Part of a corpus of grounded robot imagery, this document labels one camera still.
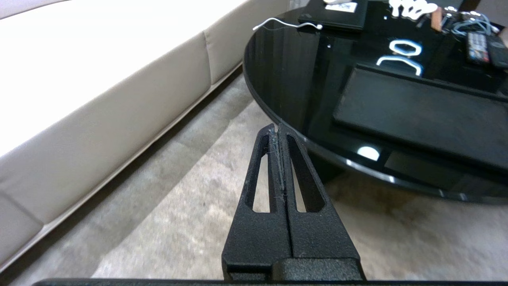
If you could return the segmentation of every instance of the cream leather sofa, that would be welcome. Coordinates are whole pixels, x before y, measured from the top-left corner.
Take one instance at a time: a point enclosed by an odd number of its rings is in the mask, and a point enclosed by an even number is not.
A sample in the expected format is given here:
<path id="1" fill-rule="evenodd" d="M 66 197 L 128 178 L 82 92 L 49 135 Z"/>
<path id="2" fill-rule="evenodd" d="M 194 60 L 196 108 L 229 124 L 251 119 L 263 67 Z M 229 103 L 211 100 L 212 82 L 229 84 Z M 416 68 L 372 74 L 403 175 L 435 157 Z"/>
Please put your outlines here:
<path id="1" fill-rule="evenodd" d="M 213 91 L 288 2 L 71 0 L 0 20 L 0 272 Z"/>

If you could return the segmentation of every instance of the remote control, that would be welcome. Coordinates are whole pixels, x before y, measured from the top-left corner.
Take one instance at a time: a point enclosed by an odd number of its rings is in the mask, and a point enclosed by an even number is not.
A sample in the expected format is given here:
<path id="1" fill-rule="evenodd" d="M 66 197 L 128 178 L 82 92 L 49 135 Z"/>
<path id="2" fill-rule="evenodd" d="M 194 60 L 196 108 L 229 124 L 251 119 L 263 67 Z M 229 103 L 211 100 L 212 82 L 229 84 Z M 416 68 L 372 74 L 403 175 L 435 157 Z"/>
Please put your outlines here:
<path id="1" fill-rule="evenodd" d="M 499 69 L 508 69 L 508 48 L 498 36 L 487 37 L 488 50 L 492 65 Z"/>
<path id="2" fill-rule="evenodd" d="M 486 65 L 490 62 L 487 37 L 484 34 L 467 33 L 467 60 L 477 65 Z"/>

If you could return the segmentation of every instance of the black laptop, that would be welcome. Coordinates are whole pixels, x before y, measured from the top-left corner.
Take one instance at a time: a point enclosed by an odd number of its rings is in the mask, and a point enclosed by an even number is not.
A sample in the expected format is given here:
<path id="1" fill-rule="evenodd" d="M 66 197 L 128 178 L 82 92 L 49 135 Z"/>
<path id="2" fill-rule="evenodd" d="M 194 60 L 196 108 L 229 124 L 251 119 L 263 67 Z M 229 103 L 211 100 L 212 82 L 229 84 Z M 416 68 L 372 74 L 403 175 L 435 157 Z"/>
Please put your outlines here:
<path id="1" fill-rule="evenodd" d="M 353 0 L 336 5 L 327 5 L 323 0 L 310 0 L 298 21 L 321 24 L 324 28 L 361 32 L 367 5 L 368 0 Z"/>

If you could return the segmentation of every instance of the beige carpet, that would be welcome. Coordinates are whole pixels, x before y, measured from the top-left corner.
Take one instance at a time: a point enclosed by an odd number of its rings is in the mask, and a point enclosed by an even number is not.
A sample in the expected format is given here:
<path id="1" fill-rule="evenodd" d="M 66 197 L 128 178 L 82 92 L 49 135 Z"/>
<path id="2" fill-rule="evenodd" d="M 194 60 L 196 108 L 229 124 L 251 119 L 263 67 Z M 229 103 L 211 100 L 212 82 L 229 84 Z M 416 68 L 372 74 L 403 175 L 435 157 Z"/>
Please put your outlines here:
<path id="1" fill-rule="evenodd" d="M 239 76 L 3 273 L 0 283 L 221 279 L 220 254 L 253 142 L 269 123 Z M 508 207 L 429 198 L 353 173 L 326 188 L 368 279 L 508 280 Z M 266 189 L 262 176 L 258 190 Z"/>

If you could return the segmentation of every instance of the round coffee table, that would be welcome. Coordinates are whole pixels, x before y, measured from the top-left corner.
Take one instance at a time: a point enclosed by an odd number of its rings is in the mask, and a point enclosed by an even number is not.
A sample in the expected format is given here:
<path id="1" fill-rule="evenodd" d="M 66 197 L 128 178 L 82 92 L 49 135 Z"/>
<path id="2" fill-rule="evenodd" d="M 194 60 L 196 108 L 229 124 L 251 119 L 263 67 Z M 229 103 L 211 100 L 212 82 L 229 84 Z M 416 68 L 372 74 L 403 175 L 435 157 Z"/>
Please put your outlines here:
<path id="1" fill-rule="evenodd" d="M 298 23 L 303 9 L 279 18 Z M 263 111 L 310 153 L 443 198 L 508 198 L 506 73 L 468 63 L 462 39 L 370 2 L 361 33 L 269 22 L 243 59 Z"/>

